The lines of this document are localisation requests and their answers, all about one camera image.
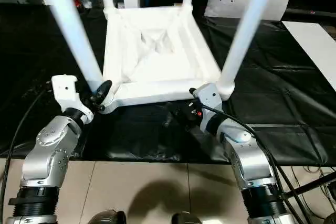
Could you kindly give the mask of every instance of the black cable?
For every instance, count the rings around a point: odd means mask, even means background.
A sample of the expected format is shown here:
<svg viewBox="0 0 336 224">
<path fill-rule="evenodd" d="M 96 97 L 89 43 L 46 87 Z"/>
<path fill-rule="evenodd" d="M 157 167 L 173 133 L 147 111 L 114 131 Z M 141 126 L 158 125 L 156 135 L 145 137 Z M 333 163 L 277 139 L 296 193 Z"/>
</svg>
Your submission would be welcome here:
<svg viewBox="0 0 336 224">
<path fill-rule="evenodd" d="M 269 159 L 269 162 L 270 162 L 270 166 L 272 167 L 272 170 L 273 170 L 273 173 L 274 173 L 274 177 L 276 179 L 276 182 L 278 184 L 278 187 L 279 187 L 279 190 L 281 192 L 282 195 L 284 195 L 285 191 L 283 189 L 283 186 L 282 186 L 282 183 L 281 183 L 281 180 L 280 180 L 280 177 L 279 177 L 279 174 L 278 174 L 278 171 L 277 171 L 277 168 L 279 169 L 282 177 L 284 178 L 286 184 L 288 185 L 288 187 L 290 188 L 290 190 L 293 190 L 293 193 L 294 193 L 294 198 L 296 200 L 296 202 L 298 203 L 298 206 L 300 207 L 301 211 L 302 211 L 302 214 L 304 216 L 304 218 L 306 219 L 306 222 L 308 224 L 312 224 L 311 220 L 309 219 L 309 216 L 301 202 L 301 200 L 299 199 L 297 193 L 294 191 L 294 188 L 291 184 L 291 182 L 289 181 L 287 175 L 285 174 L 285 172 L 283 172 L 281 166 L 277 165 L 276 164 L 276 161 L 272 155 L 272 153 L 268 150 L 268 148 L 264 145 L 264 143 L 261 141 L 260 137 L 258 136 L 258 134 L 255 132 L 254 129 L 252 129 L 250 126 L 248 126 L 247 124 L 243 123 L 242 121 L 240 121 L 239 119 L 227 114 L 227 113 L 224 113 L 223 111 L 220 111 L 220 110 L 216 110 L 216 109 L 213 109 L 209 106 L 206 106 L 204 104 L 201 103 L 201 106 L 207 110 L 210 110 L 212 112 L 215 112 L 215 113 L 219 113 L 219 114 L 222 114 L 228 118 L 230 118 L 231 120 L 235 121 L 236 123 L 240 124 L 241 126 L 245 127 L 249 132 L 250 134 L 252 134 L 256 140 L 257 140 L 257 143 L 259 144 L 259 146 L 261 147 L 261 149 L 265 152 L 266 156 L 268 157 Z M 287 207 L 289 208 L 289 210 L 291 211 L 291 213 L 293 214 L 293 216 L 295 217 L 295 219 L 300 223 L 302 224 L 303 221 L 301 220 L 301 218 L 299 217 L 299 215 L 297 214 L 297 212 L 294 210 L 294 207 L 291 205 L 291 203 L 289 202 L 289 200 L 286 198 L 286 197 L 283 197 L 282 198 Z"/>
<path fill-rule="evenodd" d="M 320 170 L 320 178 L 321 178 L 321 177 L 324 177 L 324 172 L 323 172 L 322 170 Z M 320 188 L 321 188 L 321 191 L 323 192 L 323 194 L 324 194 L 324 195 L 326 196 L 326 198 L 328 199 L 328 201 L 329 201 L 329 203 L 330 203 L 330 205 L 331 205 L 333 211 L 336 212 L 336 208 L 335 208 L 335 206 L 334 206 L 334 204 L 333 204 L 333 201 L 331 200 L 331 198 L 330 198 L 330 196 L 329 196 L 328 188 L 327 188 L 326 184 L 320 186 Z"/>
<path fill-rule="evenodd" d="M 307 169 L 303 166 L 303 169 L 307 172 L 307 173 L 318 173 L 319 170 L 321 169 L 321 167 L 318 167 L 317 170 L 310 170 L 309 166 L 307 166 Z"/>
<path fill-rule="evenodd" d="M 292 170 L 292 173 L 293 173 L 293 176 L 294 176 L 294 179 L 295 179 L 296 183 L 298 184 L 298 186 L 301 186 L 300 183 L 299 183 L 299 180 L 298 180 L 298 178 L 297 178 L 297 176 L 296 176 L 296 174 L 295 174 L 295 172 L 294 172 L 293 167 L 291 166 L 290 168 L 291 168 L 291 170 Z M 310 208 L 310 207 L 308 206 L 308 204 L 307 204 L 307 201 L 306 201 L 306 199 L 305 199 L 305 196 L 304 196 L 303 194 L 301 194 L 301 195 L 302 195 L 303 202 L 304 202 L 304 204 L 306 205 L 306 208 L 308 209 L 308 211 L 310 212 L 310 214 L 313 215 L 313 216 L 315 216 L 315 217 L 317 217 L 317 218 L 319 218 L 319 219 L 325 220 L 324 217 L 319 216 L 317 213 L 315 213 L 313 210 L 311 210 L 311 208 Z"/>
<path fill-rule="evenodd" d="M 9 165 L 11 164 L 12 153 L 13 153 L 14 146 L 15 146 L 16 136 L 17 136 L 24 120 L 27 118 L 27 115 L 29 114 L 29 112 L 31 111 L 31 109 L 33 108 L 35 103 L 40 99 L 40 97 L 45 92 L 46 92 L 46 89 L 43 89 L 40 92 L 40 94 L 37 97 L 35 97 L 34 101 L 31 103 L 31 105 L 27 109 L 26 113 L 23 115 L 21 121 L 19 122 L 19 125 L 17 126 L 15 134 L 12 138 L 11 146 L 9 147 L 8 155 L 7 155 L 7 159 L 6 159 L 6 165 L 5 165 L 5 169 L 4 169 L 4 176 L 3 176 L 2 187 L 1 187 L 1 192 L 0 192 L 0 224 L 3 223 L 5 191 L 6 191 L 6 185 L 7 185 L 7 179 L 8 179 Z"/>
</svg>

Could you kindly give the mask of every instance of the wire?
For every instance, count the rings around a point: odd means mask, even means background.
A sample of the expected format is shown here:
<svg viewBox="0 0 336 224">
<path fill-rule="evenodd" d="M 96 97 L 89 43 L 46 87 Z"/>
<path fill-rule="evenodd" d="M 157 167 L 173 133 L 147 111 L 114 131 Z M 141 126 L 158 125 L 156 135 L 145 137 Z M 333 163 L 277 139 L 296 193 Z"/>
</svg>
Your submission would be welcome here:
<svg viewBox="0 0 336 224">
<path fill-rule="evenodd" d="M 0 224 L 3 223 L 3 215 L 4 215 L 4 200 L 5 200 L 5 191 L 6 191 L 6 185 L 7 185 L 7 179 L 8 179 L 8 171 L 9 171 L 9 165 L 11 164 L 11 159 L 12 159 L 12 153 L 14 150 L 14 146 L 15 146 L 15 140 L 17 137 L 17 134 L 24 122 L 24 120 L 27 118 L 27 115 L 30 113 L 31 109 L 33 108 L 33 106 L 35 105 L 35 103 L 40 99 L 40 97 L 46 92 L 46 89 L 43 89 L 40 94 L 35 97 L 34 101 L 31 103 L 31 105 L 29 106 L 29 108 L 27 109 L 26 113 L 23 115 L 23 117 L 21 118 L 21 121 L 19 122 L 15 134 L 12 138 L 12 142 L 11 142 L 11 146 L 9 147 L 8 150 L 8 155 L 7 155 L 7 159 L 6 159 L 6 165 L 5 165 L 5 169 L 4 169 L 4 176 L 3 176 L 3 180 L 2 180 L 2 187 L 1 187 L 1 192 L 0 192 Z"/>
<path fill-rule="evenodd" d="M 324 177 L 324 172 L 323 172 L 322 170 L 320 170 L 320 178 L 322 178 L 322 177 Z M 329 196 L 328 188 L 327 188 L 326 184 L 320 186 L 320 188 L 321 188 L 321 191 L 323 192 L 323 194 L 324 194 L 324 195 L 326 196 L 326 198 L 328 199 L 328 201 L 329 201 L 329 203 L 330 203 L 330 205 L 331 205 L 333 211 L 336 212 L 335 206 L 334 206 L 334 204 L 333 204 L 334 202 L 332 201 L 332 199 L 331 199 L 330 196 Z"/>
<path fill-rule="evenodd" d="M 300 185 L 299 180 L 298 180 L 298 178 L 297 178 L 297 176 L 296 176 L 296 174 L 295 174 L 295 172 L 294 172 L 293 166 L 291 166 L 290 168 L 291 168 L 291 170 L 292 170 L 292 173 L 293 173 L 293 175 L 294 175 L 294 179 L 295 179 L 296 183 L 297 183 L 298 186 L 300 187 L 301 185 Z M 324 217 L 319 216 L 317 213 L 315 213 L 313 210 L 311 210 L 311 208 L 308 206 L 308 204 L 307 204 L 307 202 L 306 202 L 305 196 L 304 196 L 303 194 L 301 194 L 301 196 L 302 196 L 302 199 L 303 199 L 304 204 L 306 205 L 306 208 L 307 208 L 308 211 L 311 213 L 311 215 L 313 215 L 313 216 L 315 216 L 315 217 L 317 217 L 317 218 L 319 218 L 319 219 L 325 220 Z"/>
<path fill-rule="evenodd" d="M 305 166 L 303 166 L 303 169 L 307 172 L 307 173 L 318 173 L 321 170 L 321 167 L 318 167 L 317 170 L 310 170 L 309 166 L 307 166 L 307 169 Z"/>
<path fill-rule="evenodd" d="M 241 126 L 243 126 L 244 128 L 246 128 L 250 134 L 252 134 L 255 138 L 256 138 L 256 141 L 257 143 L 259 144 L 259 146 L 261 147 L 261 149 L 263 149 L 263 151 L 265 152 L 265 154 L 267 155 L 268 159 L 269 159 L 269 162 L 270 162 L 270 166 L 272 167 L 272 170 L 273 170 L 273 173 L 274 173 L 274 177 L 276 179 L 276 182 L 278 184 L 278 187 L 279 187 L 279 190 L 281 192 L 282 195 L 284 195 L 284 189 L 283 189 L 283 186 L 282 186 L 282 183 L 281 183 L 281 180 L 280 180 L 280 177 L 279 177 L 279 174 L 278 174 L 278 171 L 277 171 L 277 168 L 279 169 L 282 177 L 284 178 L 286 184 L 288 185 L 288 187 L 290 188 L 290 190 L 293 191 L 293 194 L 294 194 L 294 198 L 296 200 L 296 202 L 298 203 L 298 206 L 300 207 L 301 211 L 302 211 L 302 214 L 304 216 L 304 218 L 306 219 L 306 222 L 308 224 L 312 224 L 311 220 L 309 219 L 309 216 L 306 212 L 306 209 L 304 208 L 301 200 L 299 199 L 297 193 L 295 192 L 294 190 L 294 187 L 293 185 L 291 184 L 291 182 L 289 181 L 287 175 L 285 174 L 285 172 L 282 170 L 281 166 L 277 165 L 276 164 L 276 160 L 274 159 L 272 153 L 268 150 L 268 148 L 264 145 L 264 143 L 261 141 L 260 137 L 258 136 L 258 134 L 255 132 L 255 130 L 253 130 L 250 126 L 248 126 L 247 124 L 243 123 L 242 121 L 240 121 L 239 119 L 235 118 L 234 116 L 231 116 L 227 113 L 224 113 L 223 111 L 220 111 L 220 110 L 216 110 L 216 109 L 213 109 L 209 106 L 206 106 L 204 104 L 201 103 L 201 106 L 204 108 L 204 109 L 207 109 L 209 111 L 212 111 L 212 112 L 215 112 L 215 113 L 218 113 L 218 114 L 222 114 L 228 118 L 230 118 L 231 120 L 235 121 L 236 123 L 240 124 Z M 294 210 L 294 207 L 291 205 L 291 203 L 289 202 L 289 200 L 286 198 L 286 197 L 283 197 L 283 200 L 284 202 L 286 203 L 287 207 L 289 208 L 289 210 L 291 211 L 291 213 L 293 214 L 293 216 L 296 218 L 296 220 L 302 224 L 303 221 L 301 220 L 301 218 L 299 217 L 299 215 L 297 214 L 297 212 Z"/>
</svg>

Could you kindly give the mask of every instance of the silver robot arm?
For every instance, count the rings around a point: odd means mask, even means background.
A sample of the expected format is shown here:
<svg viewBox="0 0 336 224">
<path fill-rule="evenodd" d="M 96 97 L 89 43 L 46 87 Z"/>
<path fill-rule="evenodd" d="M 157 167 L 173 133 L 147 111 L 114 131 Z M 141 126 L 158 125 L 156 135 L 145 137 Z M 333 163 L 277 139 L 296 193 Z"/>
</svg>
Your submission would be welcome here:
<svg viewBox="0 0 336 224">
<path fill-rule="evenodd" d="M 20 190 L 9 201 L 15 210 L 7 224 L 57 223 L 55 209 L 69 157 L 83 126 L 92 121 L 95 111 L 104 109 L 100 104 L 112 85 L 111 81 L 104 82 L 82 103 L 76 93 L 76 81 L 74 76 L 52 78 L 54 96 L 63 113 L 37 134 L 35 147 L 23 163 Z"/>
<path fill-rule="evenodd" d="M 222 110 L 216 85 L 209 83 L 191 90 L 198 101 L 212 109 Z M 294 224 L 279 195 L 265 153 L 251 133 L 239 123 L 202 108 L 200 129 L 213 134 L 223 144 L 230 160 L 238 187 L 248 211 L 249 224 Z"/>
</svg>

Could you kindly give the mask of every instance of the black plastic sheet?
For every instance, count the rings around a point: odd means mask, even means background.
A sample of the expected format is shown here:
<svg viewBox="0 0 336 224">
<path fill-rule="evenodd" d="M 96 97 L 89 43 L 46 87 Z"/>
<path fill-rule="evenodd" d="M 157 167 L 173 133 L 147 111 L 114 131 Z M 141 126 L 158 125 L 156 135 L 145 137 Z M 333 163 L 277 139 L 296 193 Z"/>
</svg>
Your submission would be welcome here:
<svg viewBox="0 0 336 224">
<path fill-rule="evenodd" d="M 103 12 L 91 10 L 81 18 L 102 68 L 107 23 Z M 222 67 L 239 20 L 200 18 L 197 22 Z M 0 39 L 0 153 L 5 156 L 22 115 L 51 76 L 74 74 L 79 79 L 77 90 L 87 86 L 47 7 L 1 5 Z M 259 132 L 281 165 L 336 165 L 335 91 L 282 23 L 260 24 L 224 107 Z M 25 121 L 14 156 L 24 157 L 38 131 L 59 113 L 52 93 L 46 93 Z M 226 163 L 214 143 L 185 132 L 166 103 L 145 104 L 97 114 L 74 157 Z M 216 154 L 209 155 L 213 148 Z"/>
</svg>

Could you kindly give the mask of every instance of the tile floor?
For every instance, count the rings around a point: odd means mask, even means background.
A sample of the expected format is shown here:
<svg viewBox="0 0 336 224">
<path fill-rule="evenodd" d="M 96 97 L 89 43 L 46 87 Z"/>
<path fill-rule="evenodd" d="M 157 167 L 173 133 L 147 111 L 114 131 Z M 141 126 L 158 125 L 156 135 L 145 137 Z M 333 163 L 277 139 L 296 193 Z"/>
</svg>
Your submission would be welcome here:
<svg viewBox="0 0 336 224">
<path fill-rule="evenodd" d="M 15 159 L 10 166 L 5 218 L 13 212 L 7 203 L 19 189 L 22 163 Z M 0 169 L 4 165 L 5 160 L 0 159 Z M 284 169 L 295 185 L 290 167 Z M 294 167 L 294 171 L 301 184 L 319 176 L 302 167 Z M 317 214 L 325 217 L 332 213 L 320 189 L 304 196 Z M 202 220 L 216 219 L 222 224 L 247 223 L 242 196 L 228 165 L 70 162 L 59 196 L 59 223 L 86 224 L 93 215 L 107 209 L 125 211 L 130 224 L 169 224 L 171 216 L 180 211 L 191 211 Z M 323 223 L 317 218 L 312 221 Z"/>
</svg>

